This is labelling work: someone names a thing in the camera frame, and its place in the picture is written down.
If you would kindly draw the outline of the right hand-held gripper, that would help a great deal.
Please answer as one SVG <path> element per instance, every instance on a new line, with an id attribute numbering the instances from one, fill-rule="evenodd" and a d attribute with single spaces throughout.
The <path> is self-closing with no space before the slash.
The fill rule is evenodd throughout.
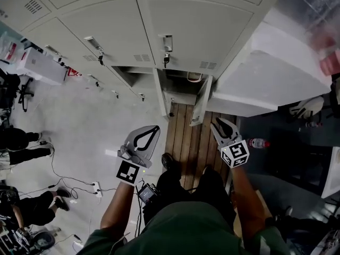
<path id="1" fill-rule="evenodd" d="M 216 118 L 210 129 L 219 145 L 222 161 L 229 167 L 244 165 L 250 156 L 246 141 L 239 135 L 237 126 L 225 118 Z"/>

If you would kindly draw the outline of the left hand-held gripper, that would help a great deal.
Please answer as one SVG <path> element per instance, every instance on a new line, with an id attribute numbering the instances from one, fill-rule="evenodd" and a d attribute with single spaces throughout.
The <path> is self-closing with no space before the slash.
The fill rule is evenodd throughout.
<path id="1" fill-rule="evenodd" d="M 150 161 L 160 136 L 158 125 L 148 125 L 129 133 L 125 145 L 121 146 L 116 157 L 116 178 L 135 186 L 144 173 L 152 166 Z"/>

